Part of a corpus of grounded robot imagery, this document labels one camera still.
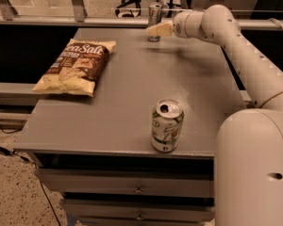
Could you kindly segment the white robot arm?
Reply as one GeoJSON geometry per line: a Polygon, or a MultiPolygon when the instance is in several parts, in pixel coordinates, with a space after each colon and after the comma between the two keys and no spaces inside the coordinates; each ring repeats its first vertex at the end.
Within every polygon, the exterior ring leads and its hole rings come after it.
{"type": "Polygon", "coordinates": [[[183,11],[148,33],[221,46],[254,104],[229,116],[216,138],[215,225],[283,226],[283,72],[222,5],[183,11]]]}

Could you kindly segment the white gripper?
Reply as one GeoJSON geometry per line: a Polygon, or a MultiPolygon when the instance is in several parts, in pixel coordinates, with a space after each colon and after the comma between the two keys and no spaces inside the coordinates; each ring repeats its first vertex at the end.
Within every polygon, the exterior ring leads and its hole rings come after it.
{"type": "Polygon", "coordinates": [[[151,37],[162,36],[168,37],[174,33],[179,38],[196,38],[203,39],[205,32],[201,27],[203,11],[187,10],[178,13],[173,22],[163,22],[151,25],[147,28],[147,34],[151,37]]]}

